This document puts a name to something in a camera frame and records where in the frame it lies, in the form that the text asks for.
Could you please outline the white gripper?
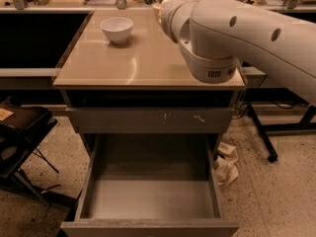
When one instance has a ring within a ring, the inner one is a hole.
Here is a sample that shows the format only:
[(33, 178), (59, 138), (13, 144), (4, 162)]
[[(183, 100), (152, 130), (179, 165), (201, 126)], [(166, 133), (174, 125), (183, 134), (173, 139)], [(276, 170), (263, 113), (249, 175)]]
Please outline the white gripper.
[(152, 5), (154, 14), (167, 37), (178, 42), (180, 30), (190, 17), (191, 10), (199, 0), (167, 0)]

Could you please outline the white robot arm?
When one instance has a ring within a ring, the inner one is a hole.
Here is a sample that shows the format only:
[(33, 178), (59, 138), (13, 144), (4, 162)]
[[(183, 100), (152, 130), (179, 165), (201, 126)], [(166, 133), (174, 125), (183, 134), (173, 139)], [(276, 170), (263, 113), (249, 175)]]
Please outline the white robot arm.
[(200, 82), (226, 82), (245, 61), (316, 105), (315, 23), (236, 0), (169, 0), (155, 10)]

